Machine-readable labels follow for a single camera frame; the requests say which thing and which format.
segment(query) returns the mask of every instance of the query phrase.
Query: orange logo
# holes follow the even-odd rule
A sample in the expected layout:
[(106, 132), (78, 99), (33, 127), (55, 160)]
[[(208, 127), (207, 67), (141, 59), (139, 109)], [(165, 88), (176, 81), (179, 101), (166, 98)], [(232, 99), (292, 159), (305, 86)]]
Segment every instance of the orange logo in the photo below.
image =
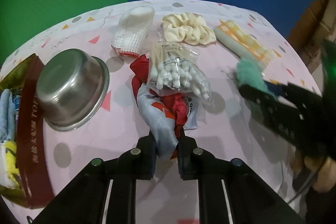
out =
[(166, 118), (173, 119), (173, 120), (176, 119), (174, 113), (171, 110), (167, 109), (167, 107), (164, 104), (161, 104), (159, 102), (154, 102), (152, 103), (152, 106), (164, 112)]

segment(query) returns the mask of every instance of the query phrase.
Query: teal fluffy object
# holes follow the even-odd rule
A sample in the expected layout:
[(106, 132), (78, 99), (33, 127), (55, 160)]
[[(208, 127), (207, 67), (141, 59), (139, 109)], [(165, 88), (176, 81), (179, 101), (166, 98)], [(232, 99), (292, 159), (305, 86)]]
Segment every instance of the teal fluffy object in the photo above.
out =
[(276, 96), (268, 90), (261, 74), (261, 68), (256, 62), (242, 58), (237, 64), (236, 73), (239, 87), (249, 85), (276, 98)]

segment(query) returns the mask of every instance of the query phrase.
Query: bowl rim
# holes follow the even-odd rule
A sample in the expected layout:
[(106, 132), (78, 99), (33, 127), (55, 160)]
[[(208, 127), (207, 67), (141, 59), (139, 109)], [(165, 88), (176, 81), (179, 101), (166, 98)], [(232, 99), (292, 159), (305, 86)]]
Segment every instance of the bowl rim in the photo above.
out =
[(94, 106), (92, 107), (92, 109), (88, 112), (88, 114), (86, 114), (80, 121), (75, 122), (69, 126), (58, 126), (52, 122), (50, 122), (47, 118), (44, 118), (47, 122), (47, 124), (54, 130), (56, 131), (60, 131), (60, 132), (66, 132), (66, 131), (71, 131), (71, 130), (75, 130), (79, 127), (81, 127), (82, 125), (84, 125), (88, 120), (91, 119), (91, 117), (97, 112), (97, 110), (99, 109), (101, 103), (103, 102), (106, 94), (107, 94), (107, 90), (109, 88), (109, 84), (110, 84), (110, 72), (109, 69), (107, 67), (107, 65), (105, 64), (105, 62), (103, 60), (101, 60), (98, 57), (92, 56), (95, 60), (98, 61), (102, 72), (103, 72), (103, 87), (102, 87), (102, 91), (101, 94), (97, 100), (97, 102), (94, 104)]

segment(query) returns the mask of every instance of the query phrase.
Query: cream scrunchie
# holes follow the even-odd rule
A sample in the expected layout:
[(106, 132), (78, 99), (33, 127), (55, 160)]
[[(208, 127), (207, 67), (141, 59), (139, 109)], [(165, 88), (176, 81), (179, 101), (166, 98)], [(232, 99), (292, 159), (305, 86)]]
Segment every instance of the cream scrunchie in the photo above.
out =
[(170, 14), (162, 19), (165, 39), (168, 42), (186, 42), (190, 45), (207, 45), (216, 41), (216, 36), (205, 20), (192, 13)]

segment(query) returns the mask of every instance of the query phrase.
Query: table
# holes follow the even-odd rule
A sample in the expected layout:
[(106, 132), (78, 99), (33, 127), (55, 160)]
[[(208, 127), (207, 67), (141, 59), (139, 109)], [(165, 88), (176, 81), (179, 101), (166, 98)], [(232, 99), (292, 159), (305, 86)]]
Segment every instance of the table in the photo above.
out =
[[(202, 15), (209, 27), (219, 20), (234, 20), (273, 51), (274, 59), (264, 70), (264, 79), (288, 81), (319, 93), (312, 76), (297, 53), (274, 27), (256, 12), (200, 0), (146, 0), (123, 3), (93, 10), (70, 18), (36, 35), (5, 61), (0, 79), (19, 62), (35, 52), (47, 63), (57, 53), (79, 48), (106, 62), (110, 71), (107, 96), (98, 112), (82, 127), (71, 132), (56, 132), (44, 123), (45, 153), (54, 193), (59, 193), (93, 158), (116, 158), (131, 149), (149, 128), (140, 117), (131, 89), (131, 58), (120, 58), (111, 49), (121, 15), (132, 7), (151, 5), (155, 9), (152, 28), (145, 44), (163, 37), (160, 21), (170, 13), (192, 12)], [(238, 93), (232, 72), (238, 58), (220, 43), (198, 47), (197, 64), (207, 76), (215, 107), (200, 107), (198, 128), (186, 131), (197, 144), (216, 157), (230, 160), (239, 157), (268, 183), (283, 199), (294, 196), (292, 173), (288, 165), (291, 146), (251, 119), (246, 102)], [(137, 181), (137, 223), (199, 223), (196, 181), (179, 178), (176, 160), (158, 159), (151, 181)], [(6, 200), (20, 223), (27, 216), (34, 219), (41, 209), (22, 208)], [(298, 212), (298, 202), (292, 203)]]

